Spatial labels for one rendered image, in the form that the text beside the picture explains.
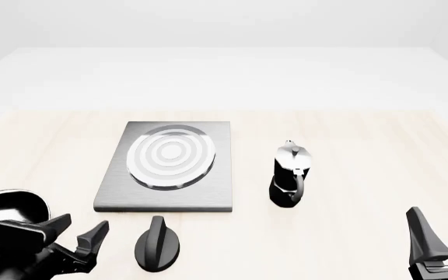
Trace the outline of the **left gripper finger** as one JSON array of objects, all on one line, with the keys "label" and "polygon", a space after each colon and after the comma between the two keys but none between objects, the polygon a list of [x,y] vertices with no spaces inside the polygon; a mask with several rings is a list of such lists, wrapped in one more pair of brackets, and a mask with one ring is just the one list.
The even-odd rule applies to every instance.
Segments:
[{"label": "left gripper finger", "polygon": [[80,257],[97,256],[109,229],[109,222],[102,221],[87,233],[77,236],[76,253]]},{"label": "left gripper finger", "polygon": [[72,224],[72,217],[70,214],[63,214],[40,223],[44,229],[46,237],[59,237]]}]

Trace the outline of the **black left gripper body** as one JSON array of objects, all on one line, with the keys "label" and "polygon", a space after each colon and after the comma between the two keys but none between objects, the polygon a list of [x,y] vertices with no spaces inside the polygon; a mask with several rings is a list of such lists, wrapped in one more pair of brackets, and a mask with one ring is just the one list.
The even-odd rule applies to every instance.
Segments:
[{"label": "black left gripper body", "polygon": [[91,241],[78,240],[74,252],[56,243],[47,249],[50,252],[47,268],[51,275],[89,273],[97,265],[97,252],[93,250]]}]

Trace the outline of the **round black stove knob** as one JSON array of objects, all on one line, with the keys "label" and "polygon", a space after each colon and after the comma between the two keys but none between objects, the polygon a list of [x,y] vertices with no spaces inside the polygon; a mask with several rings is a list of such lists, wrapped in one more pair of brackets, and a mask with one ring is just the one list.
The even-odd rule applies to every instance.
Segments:
[{"label": "round black stove knob", "polygon": [[178,235],[163,216],[153,216],[150,227],[135,244],[135,260],[147,272],[161,272],[175,263],[180,253]]}]

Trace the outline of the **black and silver moka pot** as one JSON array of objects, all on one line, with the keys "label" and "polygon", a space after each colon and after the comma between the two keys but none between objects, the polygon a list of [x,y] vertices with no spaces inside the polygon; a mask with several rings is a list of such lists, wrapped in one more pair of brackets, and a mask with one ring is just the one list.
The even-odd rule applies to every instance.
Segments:
[{"label": "black and silver moka pot", "polygon": [[310,153],[292,140],[287,140],[275,153],[274,176],[269,186],[270,200],[282,208],[299,204],[311,165]]}]

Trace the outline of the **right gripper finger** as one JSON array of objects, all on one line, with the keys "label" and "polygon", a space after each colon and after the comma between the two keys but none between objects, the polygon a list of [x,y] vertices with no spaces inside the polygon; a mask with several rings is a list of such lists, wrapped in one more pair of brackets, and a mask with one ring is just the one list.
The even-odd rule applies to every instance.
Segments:
[{"label": "right gripper finger", "polygon": [[419,207],[406,212],[410,235],[409,265],[448,260],[448,247],[436,235]]}]

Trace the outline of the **grey stove plate with rings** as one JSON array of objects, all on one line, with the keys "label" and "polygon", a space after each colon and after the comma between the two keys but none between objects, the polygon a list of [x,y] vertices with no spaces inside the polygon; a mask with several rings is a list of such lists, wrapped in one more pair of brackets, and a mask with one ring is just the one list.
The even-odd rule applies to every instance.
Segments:
[{"label": "grey stove plate with rings", "polygon": [[228,121],[129,121],[96,212],[231,212]]}]

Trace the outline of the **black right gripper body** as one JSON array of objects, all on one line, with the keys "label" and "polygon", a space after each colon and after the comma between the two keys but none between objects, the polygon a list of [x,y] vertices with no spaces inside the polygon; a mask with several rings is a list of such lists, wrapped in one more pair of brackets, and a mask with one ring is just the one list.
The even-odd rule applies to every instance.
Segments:
[{"label": "black right gripper body", "polygon": [[409,261],[413,280],[448,280],[448,265],[442,261]]}]

